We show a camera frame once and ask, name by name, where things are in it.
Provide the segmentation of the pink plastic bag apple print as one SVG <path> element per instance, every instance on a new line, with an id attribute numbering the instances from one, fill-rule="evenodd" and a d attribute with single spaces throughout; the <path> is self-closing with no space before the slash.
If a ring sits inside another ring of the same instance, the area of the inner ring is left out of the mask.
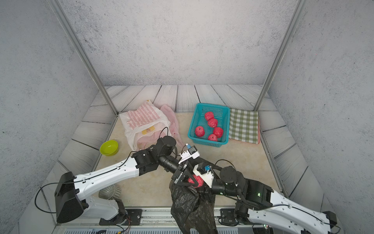
<path id="1" fill-rule="evenodd" d="M 177 120 L 177 117 L 174 111 L 166 104 L 164 104 L 160 108 L 160 110 L 163 112 L 163 114 L 168 118 L 168 121 L 170 122 L 170 126 L 168 127 L 168 130 L 169 130 L 168 135 L 176 139 L 177 145 L 179 147 L 182 147 L 184 144 L 179 134 L 179 123 L 178 123 L 178 120 Z M 146 146 L 150 146 L 153 143 L 156 143 L 161 133 L 161 130 L 164 127 L 165 125 L 162 124 L 161 128 L 156 127 L 156 131 L 152 131 L 150 136 L 142 136 L 137 142 L 138 149 L 142 150 L 142 149 L 145 149 Z"/>

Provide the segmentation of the black plastic bag knotted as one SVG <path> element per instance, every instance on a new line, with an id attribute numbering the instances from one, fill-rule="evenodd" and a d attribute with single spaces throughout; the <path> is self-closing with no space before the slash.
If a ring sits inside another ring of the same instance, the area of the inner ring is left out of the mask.
<path id="1" fill-rule="evenodd" d="M 171 215 L 184 234 L 195 229 L 200 234 L 218 233 L 214 217 L 216 195 L 206 185 L 195 188 L 191 182 L 186 186 L 177 185 L 177 176 L 169 184 L 172 206 Z"/>

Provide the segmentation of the pink white striped bag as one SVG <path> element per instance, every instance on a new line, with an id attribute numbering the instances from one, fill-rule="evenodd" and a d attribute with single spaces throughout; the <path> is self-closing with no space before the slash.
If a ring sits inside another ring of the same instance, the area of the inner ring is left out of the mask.
<path id="1" fill-rule="evenodd" d="M 134 111 L 119 115 L 124 127 L 128 145 L 133 151 L 153 142 L 155 133 L 161 133 L 165 127 L 170 127 L 167 116 L 149 100 L 145 101 Z"/>

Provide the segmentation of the teal plastic perforated basket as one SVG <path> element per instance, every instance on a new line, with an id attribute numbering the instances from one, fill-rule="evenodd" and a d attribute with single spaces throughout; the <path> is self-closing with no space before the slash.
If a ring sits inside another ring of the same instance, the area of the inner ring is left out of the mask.
<path id="1" fill-rule="evenodd" d="M 212 112 L 214 118 L 218 121 L 217 127 L 223 129 L 223 135 L 217 138 L 217 141 L 208 140 L 208 137 L 213 134 L 213 127 L 208 125 L 205 118 L 207 112 Z M 198 103 L 195 107 L 192 121 L 190 124 L 188 137 L 196 144 L 207 145 L 212 147 L 221 147 L 229 142 L 229 124 L 230 124 L 230 109 L 225 106 Z M 199 137 L 195 133 L 197 127 L 203 127 L 205 134 Z"/>

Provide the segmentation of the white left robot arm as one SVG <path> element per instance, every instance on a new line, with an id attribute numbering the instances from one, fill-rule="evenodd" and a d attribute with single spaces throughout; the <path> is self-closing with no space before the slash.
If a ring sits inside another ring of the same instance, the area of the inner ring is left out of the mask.
<path id="1" fill-rule="evenodd" d="M 196 159 L 200 154 L 195 146 L 188 145 L 178 160 L 171 156 L 175 148 L 176 140 L 164 136 L 145 150 L 131 152 L 126 160 L 117 164 L 87 174 L 63 174 L 55 191 L 57 222 L 67 223 L 79 217 L 94 217 L 100 219 L 100 225 L 124 223 L 129 215 L 120 199 L 96 199 L 92 195 L 123 180 L 155 171 L 158 166 L 173 173 L 173 180 L 177 184 L 189 186 L 184 176 L 191 179 L 194 177 L 188 160 Z"/>

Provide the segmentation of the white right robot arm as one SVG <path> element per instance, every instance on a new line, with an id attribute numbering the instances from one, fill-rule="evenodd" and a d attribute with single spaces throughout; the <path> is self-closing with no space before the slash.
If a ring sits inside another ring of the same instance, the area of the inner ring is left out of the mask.
<path id="1" fill-rule="evenodd" d="M 208 193 L 235 200 L 234 209 L 222 209 L 219 222 L 226 226 L 263 224 L 292 234 L 332 234 L 334 212 L 317 212 L 291 201 L 271 187 L 247 179 L 233 166 L 200 163 L 193 173 L 207 185 Z"/>

